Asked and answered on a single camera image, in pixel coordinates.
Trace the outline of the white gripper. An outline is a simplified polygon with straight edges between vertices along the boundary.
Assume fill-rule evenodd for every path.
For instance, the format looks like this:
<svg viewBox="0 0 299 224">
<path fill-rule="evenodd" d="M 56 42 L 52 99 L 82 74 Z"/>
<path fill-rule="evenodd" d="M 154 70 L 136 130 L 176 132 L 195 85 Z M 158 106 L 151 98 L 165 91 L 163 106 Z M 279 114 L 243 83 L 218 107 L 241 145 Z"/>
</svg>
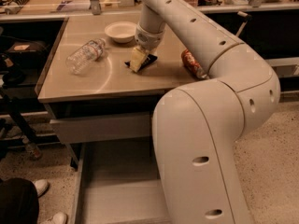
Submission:
<svg viewBox="0 0 299 224">
<path fill-rule="evenodd" d="M 144 30 L 140 25 L 136 26 L 135 42 L 139 45 L 133 48 L 130 60 L 130 69 L 138 72 L 141 65 L 146 61 L 149 51 L 156 49 L 164 37 L 164 32 L 150 33 Z"/>
</svg>

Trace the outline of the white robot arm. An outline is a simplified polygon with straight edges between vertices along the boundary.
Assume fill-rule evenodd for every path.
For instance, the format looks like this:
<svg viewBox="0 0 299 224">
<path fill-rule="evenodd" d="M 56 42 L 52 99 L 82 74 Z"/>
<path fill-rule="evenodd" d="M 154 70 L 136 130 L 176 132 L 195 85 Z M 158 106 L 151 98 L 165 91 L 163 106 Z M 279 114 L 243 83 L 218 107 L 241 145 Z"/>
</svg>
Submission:
<svg viewBox="0 0 299 224">
<path fill-rule="evenodd" d="M 280 97 L 278 76 L 250 46 L 183 0 L 142 0 L 135 39 L 156 49 L 169 26 L 209 78 L 155 107 L 152 137 L 172 224 L 253 224 L 234 142 L 260 127 Z"/>
</svg>

